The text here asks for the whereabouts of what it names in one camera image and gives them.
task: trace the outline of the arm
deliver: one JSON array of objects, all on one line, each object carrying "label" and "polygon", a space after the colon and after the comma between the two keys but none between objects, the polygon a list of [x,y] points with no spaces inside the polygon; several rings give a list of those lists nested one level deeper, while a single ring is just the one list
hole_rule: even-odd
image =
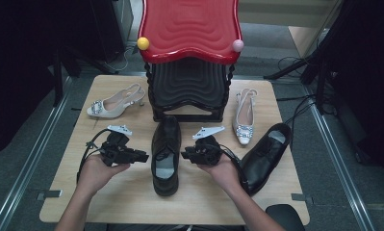
[{"label": "arm", "polygon": [[224,154],[216,166],[199,166],[209,173],[233,200],[249,230],[284,230],[243,190],[238,172]]},{"label": "arm", "polygon": [[89,156],[81,171],[75,192],[56,226],[57,231],[83,230],[93,196],[116,174],[130,165],[107,167],[100,155]]}]

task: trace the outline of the pink ball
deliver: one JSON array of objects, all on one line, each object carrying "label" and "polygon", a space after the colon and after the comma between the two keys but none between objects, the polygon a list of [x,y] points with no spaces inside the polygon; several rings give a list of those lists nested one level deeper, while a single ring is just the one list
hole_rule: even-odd
[{"label": "pink ball", "polygon": [[243,41],[241,39],[236,39],[233,42],[233,49],[235,52],[242,52],[243,51]]}]

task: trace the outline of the black leather shoe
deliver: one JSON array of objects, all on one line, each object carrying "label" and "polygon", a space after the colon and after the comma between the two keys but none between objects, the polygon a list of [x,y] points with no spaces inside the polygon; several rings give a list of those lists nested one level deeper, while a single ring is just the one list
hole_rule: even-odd
[{"label": "black leather shoe", "polygon": [[156,128],[152,140],[153,188],[158,195],[169,196],[177,192],[179,178],[180,126],[173,115],[165,116]]},{"label": "black leather shoe", "polygon": [[242,169],[248,180],[250,195],[257,193],[267,183],[291,139],[291,128],[287,124],[277,123],[245,154]]}]

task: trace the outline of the yellow ball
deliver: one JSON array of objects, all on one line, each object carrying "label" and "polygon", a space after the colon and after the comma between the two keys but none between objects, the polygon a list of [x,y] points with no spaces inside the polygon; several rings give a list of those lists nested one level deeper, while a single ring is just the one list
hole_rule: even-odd
[{"label": "yellow ball", "polygon": [[146,50],[149,47],[149,40],[145,37],[140,37],[138,38],[137,45],[140,50]]}]

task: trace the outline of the high heel shoe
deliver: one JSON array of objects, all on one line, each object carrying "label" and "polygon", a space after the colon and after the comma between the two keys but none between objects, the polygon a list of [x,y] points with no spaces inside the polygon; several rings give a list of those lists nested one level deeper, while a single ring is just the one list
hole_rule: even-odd
[{"label": "high heel shoe", "polygon": [[140,84],[133,84],[129,88],[120,90],[107,99],[93,102],[91,106],[87,108],[87,114],[95,117],[118,117],[127,107],[137,102],[140,102],[141,105],[144,95],[145,91],[141,88]]},{"label": "high heel shoe", "polygon": [[253,89],[243,89],[237,94],[239,106],[233,121],[233,128],[242,145],[250,142],[254,132],[254,104],[257,94],[257,90]]}]

